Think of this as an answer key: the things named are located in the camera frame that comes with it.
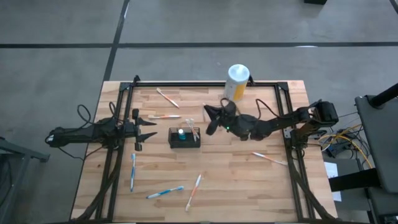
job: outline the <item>white bottle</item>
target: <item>white bottle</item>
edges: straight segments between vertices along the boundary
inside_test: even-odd
[[[249,76],[250,71],[246,66],[241,64],[232,65],[228,69],[228,79],[225,83],[224,97],[232,101],[241,100]]]

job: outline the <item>blue toothbrush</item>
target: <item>blue toothbrush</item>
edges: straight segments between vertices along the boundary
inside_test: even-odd
[[[159,197],[159,196],[161,196],[163,194],[167,194],[169,192],[172,192],[173,190],[183,190],[183,189],[184,189],[184,186],[179,186],[179,187],[176,187],[174,189],[168,189],[168,190],[165,190],[163,192],[159,192],[159,193],[150,195],[150,196],[147,197],[147,199],[154,198],[154,197]]]
[[[131,169],[131,179],[130,179],[130,192],[132,192],[132,187],[134,186],[134,173],[136,172],[136,154],[131,154],[132,159],[132,169]]]

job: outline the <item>wooden table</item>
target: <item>wooden table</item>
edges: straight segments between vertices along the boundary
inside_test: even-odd
[[[303,81],[288,83],[294,109],[308,106]],[[96,121],[111,116],[108,103],[116,102],[118,89],[119,82],[104,83]],[[297,221],[288,168],[251,154],[256,151],[285,161],[281,131],[272,133],[263,141],[240,141],[223,128],[218,128],[214,135],[208,136],[205,131],[210,119],[207,114],[203,116],[203,103],[219,106],[223,88],[168,87],[162,88],[162,91],[175,100],[180,109],[160,96],[153,87],[134,88],[132,108],[139,108],[140,116],[146,120],[150,114],[178,114],[182,118],[157,119],[153,120],[157,126],[141,127],[142,133],[158,132],[142,144],[142,152],[134,150],[135,139],[126,141],[114,222]],[[237,106],[242,113],[257,116],[256,98],[265,101],[277,113],[274,89],[268,87],[246,88],[244,99]],[[273,118],[265,107],[261,111],[261,119]],[[187,127],[187,118],[193,118],[195,126],[200,128],[201,148],[172,150],[168,144],[168,130],[172,127]],[[99,146],[90,144],[87,153]],[[131,153],[137,154],[133,193],[129,190]],[[92,154],[85,161],[72,218],[79,216],[98,193],[105,157],[106,151],[103,150]],[[328,212],[336,217],[319,147],[306,148],[304,160],[312,192]],[[199,173],[203,174],[203,179],[187,213],[185,205]],[[185,190],[153,199],[145,198],[179,185],[183,185]],[[305,209],[303,194],[301,199]]]

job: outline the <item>concrete floor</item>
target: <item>concrete floor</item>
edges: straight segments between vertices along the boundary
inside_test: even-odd
[[[122,4],[3,0],[0,44],[111,43]],[[120,43],[398,41],[397,19],[388,0],[329,0],[323,7],[302,0],[131,0]],[[80,103],[95,112],[109,52],[0,49],[0,136],[51,154],[46,164],[31,162],[14,223],[68,219],[81,161],[49,148],[44,137],[56,126],[80,125]],[[224,80],[230,65],[243,63],[257,80],[304,80],[310,101],[332,101],[345,114],[355,111],[355,96],[398,82],[397,58],[397,47],[119,49],[110,80]],[[81,157],[85,146],[65,149]]]

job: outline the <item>white paper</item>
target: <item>white paper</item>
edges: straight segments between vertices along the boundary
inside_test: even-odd
[[[328,178],[338,177],[337,173],[337,164],[331,162],[324,162],[326,173],[328,174]],[[340,192],[332,192],[333,200],[340,202],[341,201],[341,193]]]

